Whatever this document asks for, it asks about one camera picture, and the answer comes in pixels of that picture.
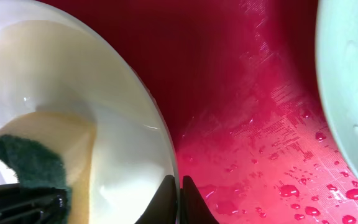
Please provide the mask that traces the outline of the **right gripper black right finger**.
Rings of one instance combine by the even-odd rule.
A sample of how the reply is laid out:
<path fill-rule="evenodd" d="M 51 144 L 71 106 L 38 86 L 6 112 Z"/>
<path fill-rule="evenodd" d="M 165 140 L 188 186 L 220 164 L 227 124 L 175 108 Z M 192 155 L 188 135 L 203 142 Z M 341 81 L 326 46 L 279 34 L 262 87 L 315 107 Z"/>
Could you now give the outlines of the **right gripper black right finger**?
<path fill-rule="evenodd" d="M 193 179 L 183 177 L 180 190 L 180 223 L 182 224 L 219 224 L 213 217 Z"/>

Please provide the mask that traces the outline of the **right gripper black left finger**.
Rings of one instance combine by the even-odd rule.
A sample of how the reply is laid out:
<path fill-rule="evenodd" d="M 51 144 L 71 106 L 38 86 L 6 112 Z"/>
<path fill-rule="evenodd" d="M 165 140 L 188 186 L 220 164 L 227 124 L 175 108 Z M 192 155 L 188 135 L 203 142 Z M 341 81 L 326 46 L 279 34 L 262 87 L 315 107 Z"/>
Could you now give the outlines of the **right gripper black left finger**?
<path fill-rule="evenodd" d="M 172 175 L 166 175 L 135 224 L 175 224 L 177 208 L 175 178 Z"/>

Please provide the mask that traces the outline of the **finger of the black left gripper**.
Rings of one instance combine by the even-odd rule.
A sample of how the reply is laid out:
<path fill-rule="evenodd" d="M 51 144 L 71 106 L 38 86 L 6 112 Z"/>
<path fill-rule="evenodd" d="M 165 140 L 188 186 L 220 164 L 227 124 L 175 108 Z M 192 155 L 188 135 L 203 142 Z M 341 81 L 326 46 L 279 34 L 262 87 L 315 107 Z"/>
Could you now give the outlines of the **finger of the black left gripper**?
<path fill-rule="evenodd" d="M 0 185 L 0 224 L 64 224 L 67 192 L 56 188 L 28 189 Z"/>

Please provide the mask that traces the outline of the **green and yellow sponge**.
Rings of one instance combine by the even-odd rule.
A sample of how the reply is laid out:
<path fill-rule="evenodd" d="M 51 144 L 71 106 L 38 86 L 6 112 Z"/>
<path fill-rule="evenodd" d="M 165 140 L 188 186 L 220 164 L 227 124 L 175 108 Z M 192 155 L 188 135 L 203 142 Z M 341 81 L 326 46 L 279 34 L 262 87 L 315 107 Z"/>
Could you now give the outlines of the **green and yellow sponge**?
<path fill-rule="evenodd" d="M 68 211 L 59 223 L 88 223 L 95 137 L 95 124 L 77 115 L 25 114 L 0 129 L 0 161 L 27 189 L 65 191 Z"/>

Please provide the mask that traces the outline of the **white plate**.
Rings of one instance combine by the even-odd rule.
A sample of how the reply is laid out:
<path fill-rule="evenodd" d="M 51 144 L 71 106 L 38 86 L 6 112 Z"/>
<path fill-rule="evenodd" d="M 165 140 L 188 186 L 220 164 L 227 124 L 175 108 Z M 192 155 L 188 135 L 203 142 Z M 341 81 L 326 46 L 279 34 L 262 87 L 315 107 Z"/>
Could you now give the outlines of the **white plate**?
<path fill-rule="evenodd" d="M 38 1 L 0 1 L 0 128 L 24 114 L 75 114 L 96 128 L 89 223 L 134 223 L 163 178 L 176 175 L 170 135 L 154 99 L 94 30 Z"/>

